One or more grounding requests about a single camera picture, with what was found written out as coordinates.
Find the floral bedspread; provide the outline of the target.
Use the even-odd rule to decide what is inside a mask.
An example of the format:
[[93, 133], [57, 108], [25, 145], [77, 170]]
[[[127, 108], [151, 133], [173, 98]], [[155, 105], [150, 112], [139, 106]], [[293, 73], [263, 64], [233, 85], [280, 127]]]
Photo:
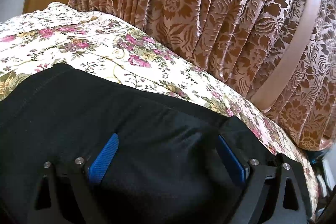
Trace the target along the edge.
[[229, 86], [138, 28], [113, 15], [79, 12], [59, 2], [1, 23], [1, 98], [57, 63], [237, 116], [271, 153], [302, 164], [311, 208], [317, 208], [318, 183], [311, 164], [284, 130]]

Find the black pants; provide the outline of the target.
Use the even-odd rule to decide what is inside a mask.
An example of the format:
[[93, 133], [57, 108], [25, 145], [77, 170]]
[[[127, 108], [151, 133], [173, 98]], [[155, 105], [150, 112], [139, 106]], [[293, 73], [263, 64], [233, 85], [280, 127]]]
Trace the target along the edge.
[[219, 134], [248, 159], [274, 163], [236, 117], [57, 64], [1, 102], [1, 199], [25, 223], [46, 161], [92, 164], [117, 135], [114, 158], [90, 186], [108, 223], [219, 223], [241, 193], [216, 152]]

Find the brown floral curtain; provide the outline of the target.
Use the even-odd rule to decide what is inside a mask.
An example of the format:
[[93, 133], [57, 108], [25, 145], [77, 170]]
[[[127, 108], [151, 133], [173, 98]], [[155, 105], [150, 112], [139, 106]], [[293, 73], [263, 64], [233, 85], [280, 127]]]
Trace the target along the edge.
[[[250, 101], [288, 49], [306, 0], [70, 0], [142, 30]], [[294, 74], [265, 112], [302, 149], [335, 144], [335, 0], [321, 0]]]

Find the plain brown curtain band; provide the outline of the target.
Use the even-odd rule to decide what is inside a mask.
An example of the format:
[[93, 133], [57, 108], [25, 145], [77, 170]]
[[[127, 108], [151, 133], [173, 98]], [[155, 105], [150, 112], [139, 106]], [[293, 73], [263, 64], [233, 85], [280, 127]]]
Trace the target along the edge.
[[290, 45], [272, 75], [251, 97], [253, 103], [262, 112], [267, 112], [285, 89], [301, 59], [301, 56], [313, 33], [321, 0], [306, 0], [302, 17], [293, 35]]

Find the blue black object by bed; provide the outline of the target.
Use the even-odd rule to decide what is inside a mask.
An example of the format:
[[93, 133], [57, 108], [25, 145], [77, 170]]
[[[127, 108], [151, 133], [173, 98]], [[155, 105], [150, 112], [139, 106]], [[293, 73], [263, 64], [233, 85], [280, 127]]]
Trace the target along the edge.
[[318, 181], [320, 197], [331, 195], [335, 188], [335, 145], [321, 151], [307, 151], [306, 154]]

